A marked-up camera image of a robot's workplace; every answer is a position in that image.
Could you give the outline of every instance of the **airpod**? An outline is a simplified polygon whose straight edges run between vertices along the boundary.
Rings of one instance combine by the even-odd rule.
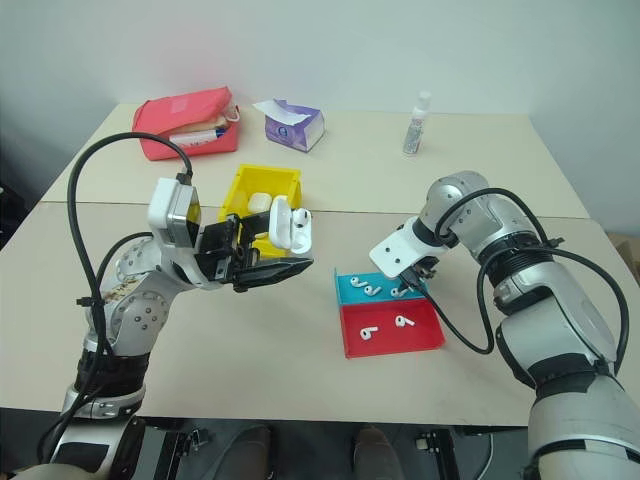
[[[291,212],[291,221],[297,228],[304,227],[309,222],[309,211],[304,208],[297,208]]]
[[[380,290],[382,290],[382,287],[376,287],[374,290],[371,285],[367,285],[364,287],[364,294],[373,297],[374,295],[377,295]]]
[[[398,315],[396,317],[396,327],[404,327],[405,325],[411,325],[412,327],[416,324],[413,320],[409,320],[407,317],[403,317],[402,315]]]
[[[360,279],[358,277],[351,277],[351,286],[352,287],[365,287],[369,285],[369,282],[361,282]]]
[[[408,288],[405,288],[404,290],[398,290],[397,287],[394,287],[391,289],[391,296],[394,298],[400,298],[404,296],[404,294],[407,293],[408,291],[409,291]]]
[[[371,340],[371,332],[377,332],[378,327],[365,327],[360,330],[360,336],[363,340]]]

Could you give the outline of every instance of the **hand sanitizer bottle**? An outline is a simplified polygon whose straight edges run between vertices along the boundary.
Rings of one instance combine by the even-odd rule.
[[[422,137],[422,129],[424,121],[429,115],[429,104],[431,103],[431,93],[422,91],[418,95],[418,103],[413,107],[411,114],[411,123],[407,129],[407,136],[404,139],[402,151],[408,154],[414,154],[420,146],[420,138]]]

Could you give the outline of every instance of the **shoe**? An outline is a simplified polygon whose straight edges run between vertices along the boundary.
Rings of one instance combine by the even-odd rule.
[[[266,426],[242,432],[233,441],[213,480],[271,480],[271,431]]]
[[[404,480],[395,450],[384,433],[373,425],[358,433],[353,469],[357,480]]]

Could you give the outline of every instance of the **blue tray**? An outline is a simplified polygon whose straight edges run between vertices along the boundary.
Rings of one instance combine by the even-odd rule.
[[[382,273],[350,273],[348,275],[338,275],[334,271],[336,282],[336,294],[338,296],[338,305],[355,305],[358,303],[377,303],[392,302],[395,300],[411,300],[414,298],[424,298],[420,292],[409,290],[402,297],[396,298],[391,296],[392,288],[400,287],[400,280],[389,280]],[[351,285],[351,277],[358,277],[361,282],[367,281],[372,287],[382,287],[376,295],[370,297],[365,295],[364,287],[354,287]]]

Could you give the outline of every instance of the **tissue box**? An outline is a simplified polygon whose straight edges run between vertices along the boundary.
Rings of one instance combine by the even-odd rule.
[[[265,114],[267,138],[287,147],[308,152],[324,133],[324,117],[315,108],[289,105],[286,100],[267,100],[254,107]]]

